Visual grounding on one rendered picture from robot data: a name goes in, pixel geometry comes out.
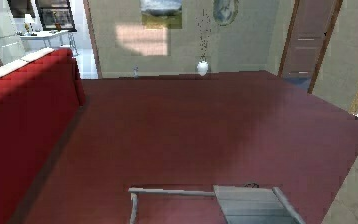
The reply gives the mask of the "black framed window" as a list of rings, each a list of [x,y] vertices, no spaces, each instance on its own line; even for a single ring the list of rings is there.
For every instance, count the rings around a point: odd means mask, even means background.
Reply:
[[[70,0],[35,0],[35,4],[44,31],[76,31]]]

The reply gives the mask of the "red sofa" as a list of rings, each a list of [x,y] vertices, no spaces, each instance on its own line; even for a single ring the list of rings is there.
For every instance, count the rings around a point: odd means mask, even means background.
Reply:
[[[67,48],[0,78],[0,224],[13,215],[84,104],[78,65]]]

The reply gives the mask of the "oval framed picture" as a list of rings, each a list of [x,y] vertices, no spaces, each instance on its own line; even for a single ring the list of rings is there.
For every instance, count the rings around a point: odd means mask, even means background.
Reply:
[[[219,26],[231,24],[238,14],[239,0],[213,0],[213,18]]]

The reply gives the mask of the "brown room door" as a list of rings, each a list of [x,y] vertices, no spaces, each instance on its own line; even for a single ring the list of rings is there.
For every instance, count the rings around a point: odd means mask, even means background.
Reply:
[[[312,76],[336,0],[300,0],[282,76]]]

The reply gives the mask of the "white vase with twigs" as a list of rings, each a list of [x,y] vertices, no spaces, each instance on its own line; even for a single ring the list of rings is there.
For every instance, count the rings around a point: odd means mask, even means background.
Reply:
[[[200,61],[197,64],[197,71],[200,76],[205,76],[209,68],[206,54],[208,50],[210,32],[210,18],[205,10],[202,10],[202,13],[199,15],[197,25],[199,28],[200,38]]]

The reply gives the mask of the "white table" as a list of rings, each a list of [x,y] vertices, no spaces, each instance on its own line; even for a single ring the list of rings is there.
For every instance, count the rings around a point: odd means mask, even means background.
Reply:
[[[58,38],[60,44],[53,46],[51,44],[51,40]],[[23,35],[20,35],[20,39],[22,41],[42,41],[44,43],[45,47],[50,48],[69,48],[73,51],[74,55],[77,55],[77,47],[74,40],[74,35],[72,32],[68,30],[51,30],[51,31],[39,31],[39,32],[33,32],[33,33],[25,33]]]

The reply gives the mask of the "landscape framed picture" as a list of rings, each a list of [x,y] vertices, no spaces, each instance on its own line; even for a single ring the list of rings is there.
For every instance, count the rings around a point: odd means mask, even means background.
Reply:
[[[182,28],[182,0],[140,0],[140,11],[148,29]]]

